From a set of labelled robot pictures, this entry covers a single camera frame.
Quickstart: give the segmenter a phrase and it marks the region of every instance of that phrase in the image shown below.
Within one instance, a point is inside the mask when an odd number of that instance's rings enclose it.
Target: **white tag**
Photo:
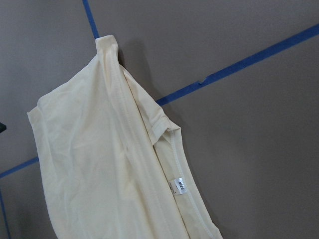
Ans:
[[[169,181],[169,187],[173,195],[180,195],[187,192],[186,186],[182,178],[177,178]]]

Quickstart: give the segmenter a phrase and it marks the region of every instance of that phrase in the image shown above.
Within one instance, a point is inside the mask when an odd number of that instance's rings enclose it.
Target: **blue tape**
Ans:
[[[23,168],[25,168],[25,167],[27,167],[27,166],[29,166],[29,165],[32,165],[32,164],[34,164],[34,163],[36,163],[36,162],[38,162],[38,161],[39,161],[39,158],[38,158],[38,157],[35,157],[35,158],[33,158],[33,159],[28,160],[27,162],[24,162],[24,163],[22,163],[22,164],[19,164],[18,166],[14,167],[14,168],[12,168],[12,169],[9,169],[9,170],[7,170],[7,171],[5,171],[5,172],[3,172],[3,173],[1,173],[1,174],[0,174],[0,179],[3,178],[3,177],[5,177],[5,176],[8,176],[8,175],[10,175],[10,174],[12,174],[12,173],[14,173],[14,172],[20,170],[20,169],[23,169]]]
[[[96,25],[95,25],[95,22],[94,22],[94,18],[93,18],[93,15],[92,15],[92,12],[91,12],[91,9],[90,9],[90,5],[88,3],[87,0],[83,0],[83,5],[84,5],[84,8],[85,8],[85,11],[86,11],[86,15],[88,16],[88,19],[89,19],[89,22],[90,22],[90,25],[91,25],[91,29],[92,29],[92,32],[93,32],[93,35],[94,35],[94,38],[99,38],[99,32],[98,32],[98,29],[96,28]]]
[[[3,214],[3,220],[4,220],[4,224],[5,224],[6,233],[8,234],[8,239],[11,239],[11,235],[10,235],[10,231],[9,231],[9,225],[8,225],[8,221],[6,219],[4,202],[3,202],[1,190],[0,190],[0,204],[1,204],[1,210],[2,210],[2,214]]]
[[[211,74],[205,78],[203,82],[195,82],[193,84],[190,84],[188,86],[185,86],[184,88],[169,94],[168,96],[165,96],[156,102],[160,105],[166,105],[169,102],[172,102],[174,100],[177,100],[180,97],[183,97],[185,95],[188,95],[194,91],[199,90],[200,88],[207,86],[211,83],[214,83],[220,79],[223,79],[227,76],[230,76],[238,71],[241,71],[245,69],[248,66],[251,66],[257,62],[260,62],[268,57],[271,57],[281,51],[284,51],[292,46],[295,46],[303,41],[308,40],[311,37],[314,37],[319,34],[319,24],[310,27],[292,37],[289,37],[286,40],[283,40],[275,45],[272,45],[265,50],[262,50],[254,55],[251,55],[241,61],[236,62],[235,64],[228,66],[214,74]]]

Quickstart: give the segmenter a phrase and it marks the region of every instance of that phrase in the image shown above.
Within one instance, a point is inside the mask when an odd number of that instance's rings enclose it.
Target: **cream fabric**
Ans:
[[[221,239],[189,170],[181,130],[118,62],[113,36],[28,112],[59,239]],[[188,192],[173,196],[168,181]]]

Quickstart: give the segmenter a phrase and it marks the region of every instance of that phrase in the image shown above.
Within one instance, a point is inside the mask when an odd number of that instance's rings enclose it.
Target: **black object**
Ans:
[[[6,126],[3,123],[0,123],[0,133],[6,130]]]

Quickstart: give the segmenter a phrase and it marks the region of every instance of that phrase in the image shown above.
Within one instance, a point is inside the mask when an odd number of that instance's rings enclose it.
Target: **cream-colored shirt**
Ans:
[[[83,70],[28,113],[57,237],[221,239],[180,127],[119,64],[113,36],[96,47]]]

